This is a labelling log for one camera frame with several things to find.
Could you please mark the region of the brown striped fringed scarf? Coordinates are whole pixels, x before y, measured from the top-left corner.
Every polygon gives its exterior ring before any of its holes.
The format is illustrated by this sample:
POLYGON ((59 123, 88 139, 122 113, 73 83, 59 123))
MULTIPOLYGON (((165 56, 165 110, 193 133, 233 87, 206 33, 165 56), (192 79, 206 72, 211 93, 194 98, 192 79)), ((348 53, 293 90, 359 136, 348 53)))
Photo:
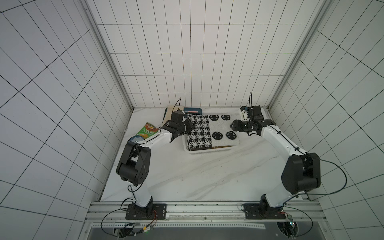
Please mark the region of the brown striped fringed scarf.
POLYGON ((217 150, 217 149, 232 149, 236 146, 216 146, 216 147, 211 147, 211 149, 213 150, 217 150))

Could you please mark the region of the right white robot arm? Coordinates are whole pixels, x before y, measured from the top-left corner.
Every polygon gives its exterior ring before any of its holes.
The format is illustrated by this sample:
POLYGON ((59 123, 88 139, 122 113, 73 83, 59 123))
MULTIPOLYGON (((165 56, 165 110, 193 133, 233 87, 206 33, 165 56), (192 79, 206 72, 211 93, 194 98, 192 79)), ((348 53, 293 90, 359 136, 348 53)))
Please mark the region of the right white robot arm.
POLYGON ((241 113, 242 118, 234 120, 231 129, 264 138, 285 160, 281 183, 271 192, 262 195, 257 204, 244 204, 246 218, 284 220, 286 217, 280 210, 286 202, 320 187, 320 158, 295 145, 273 120, 264 118, 260 106, 242 106, 241 113))

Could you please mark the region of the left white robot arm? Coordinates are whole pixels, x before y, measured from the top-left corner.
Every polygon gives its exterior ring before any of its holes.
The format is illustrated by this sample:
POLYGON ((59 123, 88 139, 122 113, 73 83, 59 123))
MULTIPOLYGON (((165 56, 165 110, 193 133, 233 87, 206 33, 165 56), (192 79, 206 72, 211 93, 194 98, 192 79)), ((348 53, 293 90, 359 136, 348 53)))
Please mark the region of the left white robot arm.
POLYGON ((164 219, 161 211, 166 204, 155 204, 145 182, 150 172, 151 155, 155 150, 171 143, 194 129, 193 122, 182 110, 172 112, 171 119, 151 137, 134 143, 128 141, 117 164, 116 173, 121 180, 130 183, 133 202, 126 210, 126 220, 164 219))

